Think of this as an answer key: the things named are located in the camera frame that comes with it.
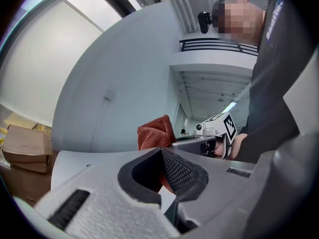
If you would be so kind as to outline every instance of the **white device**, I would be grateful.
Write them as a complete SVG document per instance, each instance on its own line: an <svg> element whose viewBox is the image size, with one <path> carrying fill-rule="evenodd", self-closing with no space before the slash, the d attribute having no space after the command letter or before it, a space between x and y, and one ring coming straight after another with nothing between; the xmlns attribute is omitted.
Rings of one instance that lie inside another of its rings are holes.
<svg viewBox="0 0 319 239"><path fill-rule="evenodd" d="M237 135L237 129L230 113L226 112L217 114L204 122L197 124L196 135L223 138L224 150L222 158L224 159L230 154L231 144Z"/></svg>

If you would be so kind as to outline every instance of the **red towel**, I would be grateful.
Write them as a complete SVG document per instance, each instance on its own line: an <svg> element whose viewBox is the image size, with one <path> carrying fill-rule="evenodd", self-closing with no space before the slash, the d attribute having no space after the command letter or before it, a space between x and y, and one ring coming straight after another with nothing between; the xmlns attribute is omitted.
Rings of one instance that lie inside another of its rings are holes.
<svg viewBox="0 0 319 239"><path fill-rule="evenodd" d="M176 138L169 116L164 115L138 127L138 149L170 147Z"/></svg>

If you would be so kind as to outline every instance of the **camera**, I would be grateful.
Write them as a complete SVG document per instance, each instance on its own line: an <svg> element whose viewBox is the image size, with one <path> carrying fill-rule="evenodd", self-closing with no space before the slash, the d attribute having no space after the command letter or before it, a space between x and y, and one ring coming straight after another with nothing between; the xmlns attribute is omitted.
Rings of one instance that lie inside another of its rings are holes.
<svg viewBox="0 0 319 239"><path fill-rule="evenodd" d="M210 13L202 11L198 14L197 18L200 26L200 31L203 34L206 34L208 32L209 25L211 25Z"/></svg>

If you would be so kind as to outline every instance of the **yellow object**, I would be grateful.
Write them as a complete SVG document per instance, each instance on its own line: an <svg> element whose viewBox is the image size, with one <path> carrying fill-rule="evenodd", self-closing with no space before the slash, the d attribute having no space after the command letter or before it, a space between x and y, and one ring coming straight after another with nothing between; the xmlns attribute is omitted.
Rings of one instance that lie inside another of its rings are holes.
<svg viewBox="0 0 319 239"><path fill-rule="evenodd" d="M29 128L29 129L32 129L37 124L36 122L30 119L28 120L16 113L12 113L3 122L6 126L9 126L11 124L11 125Z"/></svg>
<svg viewBox="0 0 319 239"><path fill-rule="evenodd" d="M35 130L45 132L49 136L49 139L51 140L51 134L52 134L51 127L46 126L46 125L42 125L42 124L38 124L38 125L36 125Z"/></svg>
<svg viewBox="0 0 319 239"><path fill-rule="evenodd" d="M0 127L0 133L6 135L8 133L8 130L6 130L5 128ZM0 138L0 144L3 143L4 138Z"/></svg>

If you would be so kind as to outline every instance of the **black rubber grip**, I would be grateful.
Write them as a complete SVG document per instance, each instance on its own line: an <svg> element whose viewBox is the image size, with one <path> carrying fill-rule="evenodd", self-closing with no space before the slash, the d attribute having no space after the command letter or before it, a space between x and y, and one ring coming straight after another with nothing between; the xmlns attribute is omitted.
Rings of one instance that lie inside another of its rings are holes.
<svg viewBox="0 0 319 239"><path fill-rule="evenodd" d="M227 173L233 173L233 174L239 175L239 176L241 176L241 177L246 177L246 178L249 178L249 176L251 175L251 172L250 172L250 171L241 170L241 169L232 168L232 167L229 167L229 168L226 170L226 172L227 172Z"/></svg>
<svg viewBox="0 0 319 239"><path fill-rule="evenodd" d="M208 183L208 173L167 148L156 148L125 164L118 173L121 188L143 203L161 204L157 192L162 187L161 173L173 189L178 202L195 200Z"/></svg>
<svg viewBox="0 0 319 239"><path fill-rule="evenodd" d="M76 190L53 214L53 216L48 219L48 221L57 228L65 230L89 195L90 192L88 191Z"/></svg>

